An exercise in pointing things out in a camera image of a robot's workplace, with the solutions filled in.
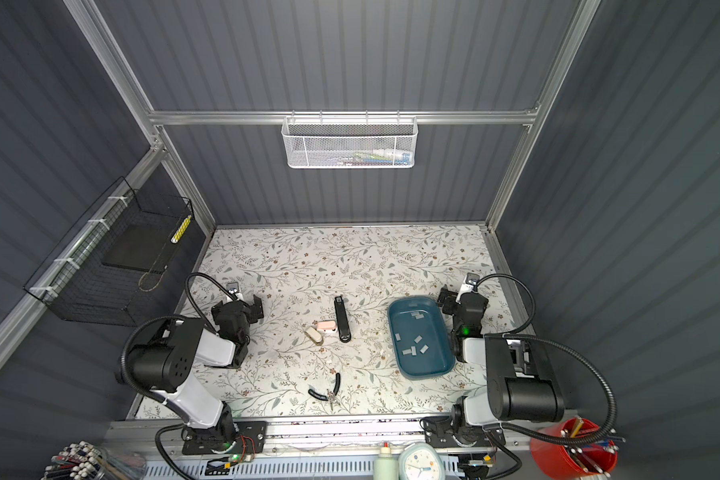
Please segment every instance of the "red pen holder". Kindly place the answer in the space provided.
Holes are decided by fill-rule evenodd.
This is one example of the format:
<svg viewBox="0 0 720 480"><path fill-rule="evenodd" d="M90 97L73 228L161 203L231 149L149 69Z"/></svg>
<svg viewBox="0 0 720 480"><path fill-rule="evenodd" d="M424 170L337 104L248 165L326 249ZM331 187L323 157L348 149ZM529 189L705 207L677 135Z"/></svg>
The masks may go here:
<svg viewBox="0 0 720 480"><path fill-rule="evenodd" d="M576 418L571 418L557 425L542 428L539 432L546 433L549 436L559 437L561 436L560 431L562 430L571 432L574 427L574 422L576 422ZM580 432L595 430L596 428L596 424L585 418L584 425L581 427ZM576 464L570 455L568 455L569 451L570 450L567 451L563 446L542 442L536 438L530 440L530 454L534 457L536 465L538 465L541 471L548 477L555 478L555 480L570 480L587 475L597 475L597 470L585 472ZM593 450L585 453L586 456L592 458L605 472L610 472L616 466L617 454L615 453L608 453L605 450Z"/></svg>

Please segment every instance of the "alarm clock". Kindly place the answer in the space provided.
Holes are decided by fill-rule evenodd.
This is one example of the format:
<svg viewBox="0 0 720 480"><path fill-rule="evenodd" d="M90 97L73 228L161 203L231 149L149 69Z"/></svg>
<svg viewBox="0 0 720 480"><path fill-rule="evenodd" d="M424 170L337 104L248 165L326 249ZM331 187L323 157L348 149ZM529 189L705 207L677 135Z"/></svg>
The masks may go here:
<svg viewBox="0 0 720 480"><path fill-rule="evenodd" d="M403 480L445 480L440 455L426 443L415 443L400 454L400 478Z"/></svg>

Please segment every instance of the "floral tablecloth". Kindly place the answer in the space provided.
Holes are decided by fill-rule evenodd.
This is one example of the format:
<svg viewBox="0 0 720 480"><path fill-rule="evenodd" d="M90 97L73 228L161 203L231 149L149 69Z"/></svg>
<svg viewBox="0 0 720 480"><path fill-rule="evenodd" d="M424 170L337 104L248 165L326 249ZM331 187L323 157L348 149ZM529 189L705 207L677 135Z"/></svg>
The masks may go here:
<svg viewBox="0 0 720 480"><path fill-rule="evenodd" d="M448 411L471 389L485 385L484 371L458 363L433 379L405 379L397 368L387 306L403 296L437 298L442 285L457 290L467 272L494 272L477 226L406 226L218 230L200 271L222 284L240 283L245 300L262 298L265 318L251 327L248 358L240 370L192 368L214 396L236 416L320 416ZM489 298L484 332L511 323L498 282L480 289ZM195 281L192 294L210 318L221 292ZM334 320L333 298L343 295L352 341L336 333L315 345L303 333ZM182 313L196 316L189 303ZM451 317L445 317L450 324ZM338 404L307 395L325 392L342 374ZM137 418L171 418L152 400Z"/></svg>

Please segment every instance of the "blue plastic tray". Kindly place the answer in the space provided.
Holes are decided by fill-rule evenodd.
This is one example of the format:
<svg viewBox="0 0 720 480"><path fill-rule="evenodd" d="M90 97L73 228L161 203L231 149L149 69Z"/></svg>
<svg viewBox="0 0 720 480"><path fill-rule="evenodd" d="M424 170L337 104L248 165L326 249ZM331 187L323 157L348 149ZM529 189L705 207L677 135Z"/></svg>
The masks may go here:
<svg viewBox="0 0 720 480"><path fill-rule="evenodd" d="M408 296L395 300L387 310L389 330L392 332L394 356L400 373L407 379L423 380L450 372L456 359L448 344L448 332L438 304L427 296ZM416 343L417 336L422 339ZM421 353L426 345L426 352ZM403 355L404 350L416 347L416 356Z"/></svg>

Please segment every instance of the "pliers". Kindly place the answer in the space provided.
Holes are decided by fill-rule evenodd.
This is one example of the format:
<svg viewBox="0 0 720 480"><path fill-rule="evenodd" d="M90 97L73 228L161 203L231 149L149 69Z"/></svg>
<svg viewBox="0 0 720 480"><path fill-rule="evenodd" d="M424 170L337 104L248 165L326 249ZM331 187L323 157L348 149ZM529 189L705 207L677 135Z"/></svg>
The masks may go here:
<svg viewBox="0 0 720 480"><path fill-rule="evenodd" d="M317 393L313 388L309 387L307 393L321 402L331 403L331 413L333 413L333 404L337 401L336 395L338 395L338 388L342 385L342 375L336 372L336 381L333 383L333 392L328 391L327 395Z"/></svg>

